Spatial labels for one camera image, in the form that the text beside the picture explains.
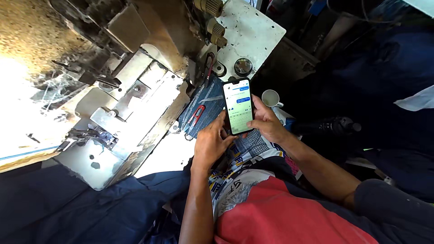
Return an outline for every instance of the ceramic mug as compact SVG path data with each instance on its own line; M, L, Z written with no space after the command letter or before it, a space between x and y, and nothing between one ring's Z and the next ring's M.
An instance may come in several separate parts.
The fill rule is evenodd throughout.
M283 107L283 103L279 102L280 101L280 97L279 94L277 94L276 91L274 90L266 90L262 93L262 102L264 102L265 105L267 105L268 107L272 108L272 107L277 107L277 108L281 108Z

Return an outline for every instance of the hand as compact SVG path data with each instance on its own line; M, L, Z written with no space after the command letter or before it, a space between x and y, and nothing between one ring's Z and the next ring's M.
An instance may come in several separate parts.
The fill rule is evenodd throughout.
M217 118L197 134L194 146L194 158L191 172L208 174L213 163L220 158L229 145L238 136L227 136L223 129L226 111L223 110Z
M277 144L292 136L283 127L271 108L267 107L259 97L252 94L252 100L255 105L255 119L247 122L248 127L259 129L265 139Z

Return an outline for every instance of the forearm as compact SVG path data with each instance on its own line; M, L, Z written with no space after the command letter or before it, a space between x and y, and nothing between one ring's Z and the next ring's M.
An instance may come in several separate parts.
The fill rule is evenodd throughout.
M356 177L325 159L290 133L280 146L319 192L331 200L352 207L353 193L360 184Z
M214 220L208 172L191 169L184 217L182 219L180 244L212 243Z

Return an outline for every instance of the smartphone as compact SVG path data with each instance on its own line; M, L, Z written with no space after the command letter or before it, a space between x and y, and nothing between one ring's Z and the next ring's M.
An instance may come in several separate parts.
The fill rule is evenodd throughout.
M241 135L253 131L246 124L253 120L249 78L224 82L222 90L226 104L226 116L229 118L230 133L232 135Z

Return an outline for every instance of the metal screw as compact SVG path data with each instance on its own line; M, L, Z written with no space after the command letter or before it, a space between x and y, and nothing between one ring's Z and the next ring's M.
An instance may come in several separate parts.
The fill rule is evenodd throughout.
M110 116L110 117L116 117L116 112L115 111L110 111L110 112L108 112L108 115Z

